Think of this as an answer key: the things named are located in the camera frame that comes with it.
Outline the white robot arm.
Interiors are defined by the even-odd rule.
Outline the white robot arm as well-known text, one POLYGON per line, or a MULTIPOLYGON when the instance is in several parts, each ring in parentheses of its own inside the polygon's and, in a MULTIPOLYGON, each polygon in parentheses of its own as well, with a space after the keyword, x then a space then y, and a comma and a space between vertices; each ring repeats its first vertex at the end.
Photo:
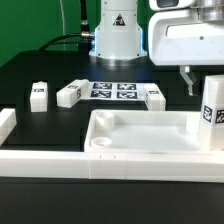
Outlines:
POLYGON ((155 12, 148 47, 137 22, 138 0, 101 0, 92 61, 125 66, 150 58, 157 66, 178 66, 192 89, 198 65, 224 65, 224 0, 148 0, 155 12))

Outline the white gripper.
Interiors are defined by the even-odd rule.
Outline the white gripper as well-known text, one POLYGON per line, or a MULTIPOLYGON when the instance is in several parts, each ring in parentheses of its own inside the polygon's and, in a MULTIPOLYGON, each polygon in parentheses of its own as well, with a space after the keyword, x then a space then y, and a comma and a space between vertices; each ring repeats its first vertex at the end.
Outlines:
POLYGON ((149 56, 156 65, 180 65, 190 96, 197 95, 191 65, 224 65, 224 0, 149 0, 149 56))

